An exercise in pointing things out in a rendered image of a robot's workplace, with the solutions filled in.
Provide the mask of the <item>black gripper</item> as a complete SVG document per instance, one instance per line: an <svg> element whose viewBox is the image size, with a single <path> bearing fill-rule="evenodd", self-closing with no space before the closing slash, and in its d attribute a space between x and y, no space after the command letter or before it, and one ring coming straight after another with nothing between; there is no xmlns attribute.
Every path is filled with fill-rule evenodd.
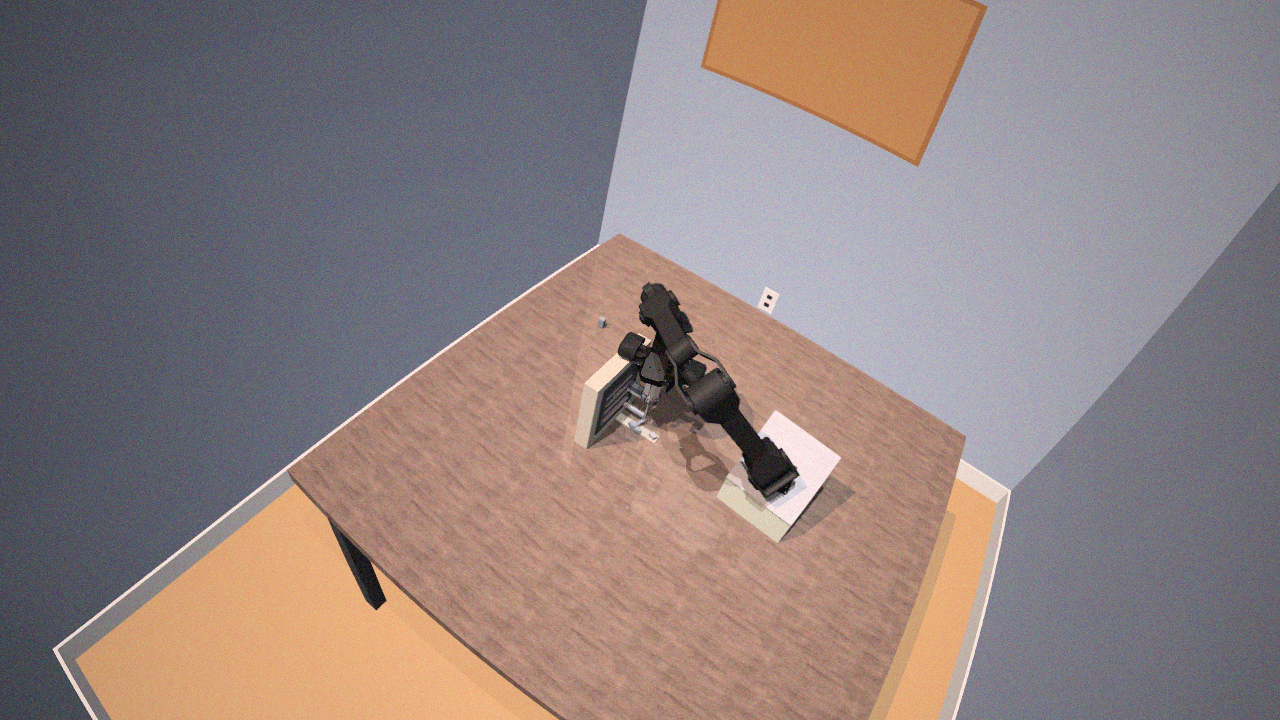
<svg viewBox="0 0 1280 720"><path fill-rule="evenodd" d="M643 365L645 363L646 352L649 350L649 347L646 347L646 346L643 345L645 342L645 340L646 338L644 338L640 334L635 334L634 332L628 332L625 336L625 340L622 340L622 342L620 343L620 348L618 348L620 356L627 357L630 360L630 363L634 363L634 364L637 365L637 372L639 372L639 375L640 375L640 380L643 380L641 379ZM667 350L664 342L660 341L657 334L655 334L655 340L653 341L652 347L657 348L657 352L659 352L659 354L666 354L666 350ZM701 377L705 375L705 373L707 373L707 364L703 364L703 363L699 363L699 361L691 359L689 363L685 363L684 366L681 366L681 372L682 372L682 386L684 384L685 386L692 386L692 383L695 383L696 380L701 379ZM673 382L673 384L669 384L666 388L666 393L672 387L675 387L675 382Z"/></svg>

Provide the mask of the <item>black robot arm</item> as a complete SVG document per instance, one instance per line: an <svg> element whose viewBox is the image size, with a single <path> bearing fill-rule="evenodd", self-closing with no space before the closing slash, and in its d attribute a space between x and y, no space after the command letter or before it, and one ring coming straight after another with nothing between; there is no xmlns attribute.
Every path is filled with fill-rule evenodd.
<svg viewBox="0 0 1280 720"><path fill-rule="evenodd" d="M739 411L741 398L735 392L737 386L724 366L710 354L698 348L698 345L687 334L692 332L692 325L689 316L680 310L680 302L675 293L671 290L667 291L663 284L646 283L643 286L640 299L643 301L637 306L640 322L648 327L652 325L667 348L666 354L657 352L654 347L648 350L641 372L643 382L657 387L675 382L676 389L694 415L699 414L707 423L721 424L730 438L742 450L744 462L749 469L748 480L751 486L759 489L765 498L776 491L781 495L788 495L792 480L800 475L797 466L792 464L783 448L777 448L768 437L762 439ZM698 354L712 360L721 369L714 368L684 391L681 366Z"/></svg>

